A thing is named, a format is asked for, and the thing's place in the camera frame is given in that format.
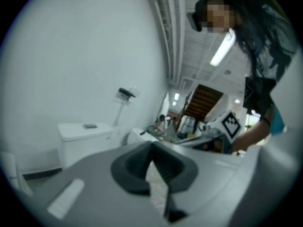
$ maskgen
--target baseboard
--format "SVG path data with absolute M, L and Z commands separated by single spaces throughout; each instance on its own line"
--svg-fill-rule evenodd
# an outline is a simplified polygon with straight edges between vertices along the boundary
M 62 168 L 57 168 L 53 170 L 43 171 L 43 172 L 36 172 L 36 173 L 29 173 L 29 174 L 23 174 L 23 177 L 25 180 L 35 180 L 43 177 L 49 177 L 52 175 L 56 175 L 59 172 L 62 171 Z

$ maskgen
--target ceiling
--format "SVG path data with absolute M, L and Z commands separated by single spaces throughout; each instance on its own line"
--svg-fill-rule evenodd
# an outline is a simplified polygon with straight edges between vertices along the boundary
M 157 1 L 165 27 L 164 36 L 169 48 L 170 110 L 179 113 L 186 96 L 194 91 L 199 84 L 242 100 L 244 98 L 245 74 L 249 74 L 250 70 L 247 58 L 238 46 L 232 47 L 219 66 L 210 65 L 224 35 L 211 34 L 205 29 L 200 33 L 192 30 L 184 13 L 193 12 L 198 0 L 173 0 L 173 3 L 172 0 Z M 182 41 L 182 28 L 185 28 L 184 41 Z M 173 106 L 175 93 L 179 93 L 180 98 L 177 105 Z

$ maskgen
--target white device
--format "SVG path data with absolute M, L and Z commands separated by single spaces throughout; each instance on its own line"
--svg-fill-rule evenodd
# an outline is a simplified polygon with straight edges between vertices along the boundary
M 152 136 L 148 132 L 133 128 L 127 138 L 127 144 L 137 143 L 137 142 L 144 142 L 144 141 L 159 141 L 156 137 Z
M 241 130 L 241 125 L 231 110 L 224 111 L 207 124 L 209 129 L 217 129 L 224 133 L 232 144 Z
M 82 123 L 58 124 L 61 135 L 59 159 L 63 169 L 79 160 L 109 149 L 113 128 L 105 123 L 95 123 L 96 128 L 87 128 Z

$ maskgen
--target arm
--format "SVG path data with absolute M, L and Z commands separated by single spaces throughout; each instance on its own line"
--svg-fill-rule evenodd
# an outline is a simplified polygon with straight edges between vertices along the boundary
M 160 126 L 160 124 L 161 124 L 161 122 L 159 121 L 159 122 L 155 123 L 155 124 L 153 125 L 153 127 L 154 127 L 154 128 L 158 128 L 158 127 Z
M 162 135 L 164 133 L 166 133 L 166 129 L 164 129 L 163 131 L 157 132 L 157 135 Z
M 264 118 L 271 123 L 272 116 L 274 115 L 274 107 L 269 108 Z M 249 129 L 246 133 L 239 136 L 232 145 L 233 151 L 247 150 L 251 145 L 257 144 L 270 133 L 270 126 L 265 120 L 258 122 L 254 127 Z

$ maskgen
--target wooden stairs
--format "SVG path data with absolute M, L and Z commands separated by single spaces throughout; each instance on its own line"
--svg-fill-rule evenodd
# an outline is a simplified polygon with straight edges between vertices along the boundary
M 187 115 L 194 117 L 198 121 L 203 122 L 205 116 L 216 105 L 222 95 L 223 93 L 219 91 L 216 91 L 209 87 L 205 87 L 203 85 L 199 85 L 195 89 L 190 102 L 188 102 L 190 95 L 187 96 L 183 110 L 181 111 L 179 117 L 179 121 L 181 121 L 184 115 Z

